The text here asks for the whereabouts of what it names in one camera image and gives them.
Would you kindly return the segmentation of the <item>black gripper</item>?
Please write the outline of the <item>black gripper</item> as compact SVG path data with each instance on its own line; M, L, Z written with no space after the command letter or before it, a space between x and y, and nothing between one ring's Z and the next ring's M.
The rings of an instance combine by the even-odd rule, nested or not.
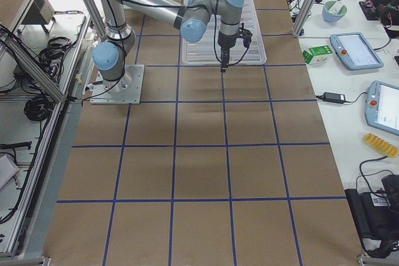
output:
M226 72L229 66L229 49L236 45L236 40L242 39L243 46L249 48L252 42L252 32L244 28L244 23L238 27L237 33L226 35L222 32L218 33L218 45L221 47L221 68L220 72Z

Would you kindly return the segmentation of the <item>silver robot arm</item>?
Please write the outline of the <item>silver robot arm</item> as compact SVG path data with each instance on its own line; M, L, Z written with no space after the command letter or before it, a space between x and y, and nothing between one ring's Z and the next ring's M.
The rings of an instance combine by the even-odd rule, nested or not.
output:
M217 56L221 71L225 72L230 63L230 50L237 39L243 40L248 48L252 34L240 22L244 0L191 0L189 4L179 4L173 0L101 0L106 17L107 37L123 42L134 38L126 23L124 6L165 22L179 30L186 41L195 43L202 39L209 20L220 20L217 43L221 48Z

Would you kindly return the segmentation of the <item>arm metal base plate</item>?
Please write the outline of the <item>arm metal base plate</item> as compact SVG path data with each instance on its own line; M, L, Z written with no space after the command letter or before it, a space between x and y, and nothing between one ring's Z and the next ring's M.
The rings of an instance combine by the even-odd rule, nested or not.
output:
M139 104L143 86L145 66L126 65L125 75L116 86L115 83L103 81L101 73L97 72L97 80L101 84L95 85L92 89L93 97L90 103L94 105L124 105Z

